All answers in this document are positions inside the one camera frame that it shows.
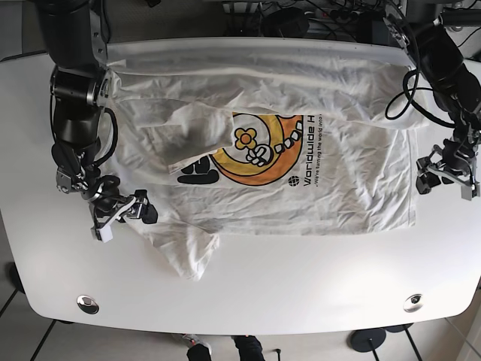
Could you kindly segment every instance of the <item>table surface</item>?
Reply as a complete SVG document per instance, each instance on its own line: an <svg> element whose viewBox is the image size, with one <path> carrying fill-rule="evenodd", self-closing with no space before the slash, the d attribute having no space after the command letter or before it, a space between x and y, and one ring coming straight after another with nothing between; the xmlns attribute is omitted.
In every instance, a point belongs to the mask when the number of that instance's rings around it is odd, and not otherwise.
<svg viewBox="0 0 481 361"><path fill-rule="evenodd" d="M222 46L223 41L228 40L195 43ZM397 49L306 44L407 61ZM143 46L182 44L130 44L113 53ZM199 282L180 278L126 225L116 224L107 244L93 240L87 204L79 195L59 193L55 185L48 119L52 68L47 56L0 64L0 208L26 295L38 314L126 329L261 335L419 322L459 314L470 304L481 275L481 199L462 200L457 186L420 197L411 229L336 237L222 235ZM481 77L479 64L468 68ZM449 131L439 126L419 130L420 154L446 136ZM408 314L404 301L416 293L425 305ZM83 313L79 295L93 297L100 311Z"/></svg>

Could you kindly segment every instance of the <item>cartoon flower graphic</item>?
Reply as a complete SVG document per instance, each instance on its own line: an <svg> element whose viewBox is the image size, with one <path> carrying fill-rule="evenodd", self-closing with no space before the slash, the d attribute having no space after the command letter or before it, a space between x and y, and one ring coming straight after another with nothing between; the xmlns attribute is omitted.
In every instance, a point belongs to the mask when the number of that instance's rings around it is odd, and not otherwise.
<svg viewBox="0 0 481 361"><path fill-rule="evenodd" d="M257 145L257 132L254 128L248 128L248 130L237 128L234 135L237 139L235 141L235 147L238 150L243 150L245 147L249 149L254 149Z"/></svg>

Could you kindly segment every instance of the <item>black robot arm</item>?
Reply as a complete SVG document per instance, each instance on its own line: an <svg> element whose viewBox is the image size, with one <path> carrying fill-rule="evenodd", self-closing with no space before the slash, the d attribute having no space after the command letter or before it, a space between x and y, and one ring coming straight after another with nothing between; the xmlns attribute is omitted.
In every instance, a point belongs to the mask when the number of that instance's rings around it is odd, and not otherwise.
<svg viewBox="0 0 481 361"><path fill-rule="evenodd" d="M443 17L449 19L450 25L455 25L456 19L463 25L467 18L473 22L477 17L481 25L481 14L463 10L458 15L455 15L458 11L443 13L443 3L447 2L409 0L405 18L395 16L399 11L386 11L386 22L431 85L437 106L447 112L452 121L445 122L412 101L412 106L425 117L453 129L452 137L444 140L443 147L434 145L430 155L418 159L416 187L421 194L426 194L441 183L457 183L461 186L462 198L471 200L481 196L476 180L476 153L481 142L481 86L447 35ZM389 0L388 3L386 9L394 6ZM410 71L404 78L403 90L408 98L411 91L408 82L415 74L416 70Z"/></svg>
<svg viewBox="0 0 481 361"><path fill-rule="evenodd" d="M99 241L112 239L110 225L124 217L155 223L157 212L146 190L123 197L120 180L101 176L99 167L115 151L118 127L114 112L105 107L110 75L107 69L103 0L33 0L47 51L56 63L50 79L50 122L57 164L57 187L63 193L80 193L88 201ZM101 149L98 124L107 113L113 140Z"/></svg>

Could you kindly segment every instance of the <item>white t-shirt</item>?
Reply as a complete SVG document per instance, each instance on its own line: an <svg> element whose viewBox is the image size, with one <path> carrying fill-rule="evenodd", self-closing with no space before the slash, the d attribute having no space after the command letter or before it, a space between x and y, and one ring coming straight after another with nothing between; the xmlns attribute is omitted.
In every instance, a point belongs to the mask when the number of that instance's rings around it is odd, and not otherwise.
<svg viewBox="0 0 481 361"><path fill-rule="evenodd" d="M222 233L414 224L422 118L383 116L406 68L312 49L185 50L111 67L119 142L106 171L124 193L148 190L158 223L129 224L180 275L200 279Z"/></svg>

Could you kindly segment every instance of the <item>shoe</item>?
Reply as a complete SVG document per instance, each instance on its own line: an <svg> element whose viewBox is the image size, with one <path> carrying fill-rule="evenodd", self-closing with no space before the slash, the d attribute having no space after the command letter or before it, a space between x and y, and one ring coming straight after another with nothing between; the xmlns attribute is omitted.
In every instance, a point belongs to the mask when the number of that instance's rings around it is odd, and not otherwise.
<svg viewBox="0 0 481 361"><path fill-rule="evenodd" d="M177 341L182 342L188 348L201 344L202 346L207 347L209 349L209 354L212 355L212 347L193 333L172 333L172 337Z"/></svg>

